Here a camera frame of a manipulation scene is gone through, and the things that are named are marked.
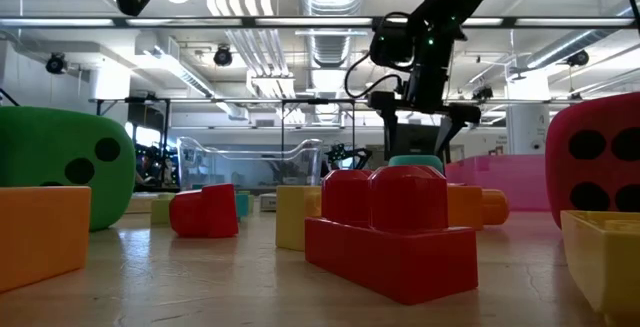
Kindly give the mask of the black computer monitor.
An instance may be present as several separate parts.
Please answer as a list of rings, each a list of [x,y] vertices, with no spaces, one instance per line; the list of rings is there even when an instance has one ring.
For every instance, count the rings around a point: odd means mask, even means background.
[[[393,155],[435,155],[441,158],[436,153],[438,133],[438,126],[399,124]]]

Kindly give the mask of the green foam die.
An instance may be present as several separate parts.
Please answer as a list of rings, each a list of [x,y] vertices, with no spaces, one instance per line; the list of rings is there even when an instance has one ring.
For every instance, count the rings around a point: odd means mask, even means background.
[[[89,187],[89,230],[99,231],[123,216],[135,177],[133,142],[114,120],[54,108],[0,107],[0,187]]]

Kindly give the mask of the clear plastic bin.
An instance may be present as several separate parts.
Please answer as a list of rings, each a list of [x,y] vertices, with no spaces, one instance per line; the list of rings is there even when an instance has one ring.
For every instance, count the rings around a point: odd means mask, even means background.
[[[193,190],[231,184],[251,190],[319,185],[322,144],[319,139],[307,139],[284,151],[221,150],[181,137],[177,143],[180,187]]]

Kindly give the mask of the long yellow toy brick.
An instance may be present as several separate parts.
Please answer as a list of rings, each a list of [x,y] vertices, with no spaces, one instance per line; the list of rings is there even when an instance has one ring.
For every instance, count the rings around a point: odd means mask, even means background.
[[[608,327],[640,327],[640,213],[560,214],[570,274]]]

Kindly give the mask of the teal foam die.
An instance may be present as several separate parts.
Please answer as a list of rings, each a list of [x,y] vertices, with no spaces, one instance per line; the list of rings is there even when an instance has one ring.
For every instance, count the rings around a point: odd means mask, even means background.
[[[444,165],[435,155],[396,155],[389,159],[389,166],[427,166],[444,175]]]

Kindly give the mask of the white round pillar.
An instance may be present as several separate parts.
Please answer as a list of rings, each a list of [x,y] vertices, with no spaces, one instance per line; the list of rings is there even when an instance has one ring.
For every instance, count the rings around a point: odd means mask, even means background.
[[[507,142],[510,154],[534,155],[545,152],[550,123],[550,99],[547,76],[541,71],[517,75],[507,81],[505,96],[510,103],[506,110]]]

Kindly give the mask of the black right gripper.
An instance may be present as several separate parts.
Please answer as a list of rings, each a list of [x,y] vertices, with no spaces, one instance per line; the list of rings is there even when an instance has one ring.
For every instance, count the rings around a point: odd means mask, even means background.
[[[413,67],[404,80],[394,74],[395,90],[369,92],[368,106],[382,112],[384,121],[384,158],[392,157],[398,118],[397,110],[445,115],[434,145],[434,154],[443,163],[450,161],[450,142],[467,123],[480,121],[481,112],[474,105],[447,104],[443,94],[449,80],[449,62],[456,41],[466,36],[461,28],[425,27],[407,31],[413,41]]]

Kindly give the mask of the red foam die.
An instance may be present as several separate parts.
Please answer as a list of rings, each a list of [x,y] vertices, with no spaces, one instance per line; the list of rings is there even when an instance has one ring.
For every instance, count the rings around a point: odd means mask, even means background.
[[[640,213],[640,92],[561,110],[547,133],[545,175],[557,224],[563,210]]]

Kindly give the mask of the long orange toy brick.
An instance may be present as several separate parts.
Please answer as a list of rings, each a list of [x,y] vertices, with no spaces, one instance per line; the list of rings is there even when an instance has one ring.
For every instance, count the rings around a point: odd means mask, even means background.
[[[447,199],[450,227],[480,231],[485,226],[504,224],[510,214],[507,197],[500,190],[449,184]]]

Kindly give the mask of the pink plastic bin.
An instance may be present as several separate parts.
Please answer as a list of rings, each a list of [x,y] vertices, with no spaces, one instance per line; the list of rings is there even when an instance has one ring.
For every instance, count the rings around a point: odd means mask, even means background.
[[[451,183],[502,191],[511,211],[549,212],[544,155],[484,155],[449,163]]]

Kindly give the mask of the yellow square toy brick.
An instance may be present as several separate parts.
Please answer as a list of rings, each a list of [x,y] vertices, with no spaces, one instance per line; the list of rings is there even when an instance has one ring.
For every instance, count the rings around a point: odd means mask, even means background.
[[[276,190],[276,246],[294,251],[304,251],[305,219],[320,215],[320,186],[278,186]]]

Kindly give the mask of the red tall-stud toy brick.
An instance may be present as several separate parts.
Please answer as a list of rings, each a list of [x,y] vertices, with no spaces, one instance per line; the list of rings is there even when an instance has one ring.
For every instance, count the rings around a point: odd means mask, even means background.
[[[236,236],[239,227],[233,186],[210,185],[176,194],[169,204],[169,220],[179,237]]]
[[[405,305],[477,288],[476,234],[448,221],[447,182],[429,166],[330,172],[305,220],[305,259]]]

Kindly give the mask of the pale green square brick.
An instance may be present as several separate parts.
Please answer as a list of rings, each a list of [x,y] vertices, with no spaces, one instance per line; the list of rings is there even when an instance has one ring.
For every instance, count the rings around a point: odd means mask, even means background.
[[[173,193],[158,194],[150,204],[150,224],[152,226],[170,225],[170,203],[174,198]]]

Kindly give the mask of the black table rig frame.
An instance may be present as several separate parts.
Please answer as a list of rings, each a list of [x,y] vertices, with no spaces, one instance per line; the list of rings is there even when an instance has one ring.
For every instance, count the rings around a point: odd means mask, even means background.
[[[179,18],[58,18],[0,17],[0,28],[16,29],[371,29],[382,18],[372,17],[179,17]],[[633,29],[630,17],[471,17],[466,29]]]

